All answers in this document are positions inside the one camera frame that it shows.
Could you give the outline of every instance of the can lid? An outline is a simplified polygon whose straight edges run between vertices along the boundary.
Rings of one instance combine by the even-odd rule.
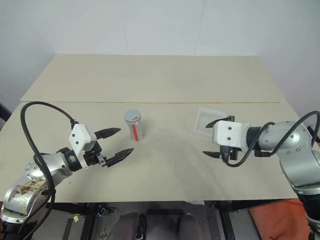
[[[141,114],[136,109],[130,109],[130,110],[125,112],[124,119],[127,122],[135,123],[136,121],[139,121],[141,119]]]

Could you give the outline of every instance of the table surface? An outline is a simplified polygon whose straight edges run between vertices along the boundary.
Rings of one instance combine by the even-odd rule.
[[[21,101],[286,102],[253,56],[57,55]]]
[[[57,186],[57,202],[128,202],[189,200],[285,199],[296,195],[281,173],[277,156],[250,156],[231,168],[202,151],[219,147],[194,133],[199,107],[235,115],[236,121],[261,126],[268,121],[297,120],[283,103],[84,103],[57,102],[93,131],[119,127],[116,135],[99,140],[102,154],[112,157],[128,148],[134,151],[110,168],[99,165],[79,170]],[[20,124],[21,103],[0,132],[0,196],[24,174],[32,159]],[[124,121],[127,109],[139,109],[145,138],[132,141]],[[69,121],[45,106],[27,111],[27,124],[41,152],[70,147]]]

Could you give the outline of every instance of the silver can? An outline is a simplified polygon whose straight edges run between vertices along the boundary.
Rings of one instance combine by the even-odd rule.
[[[130,138],[135,141],[140,141],[144,138],[144,133],[141,126],[141,114],[136,109],[130,109],[124,114],[125,122],[129,126]]]

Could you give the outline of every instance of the white wall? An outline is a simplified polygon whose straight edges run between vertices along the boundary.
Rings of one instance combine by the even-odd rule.
[[[318,0],[0,0],[0,102],[55,53],[259,55],[299,115],[319,108]]]

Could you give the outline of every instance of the red stripe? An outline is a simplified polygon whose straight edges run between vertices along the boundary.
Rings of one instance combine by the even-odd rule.
[[[131,126],[132,126],[132,130],[133,130],[134,139],[135,139],[136,141],[139,141],[139,139],[138,139],[138,133],[137,133],[137,129],[136,129],[136,125],[132,124]]]

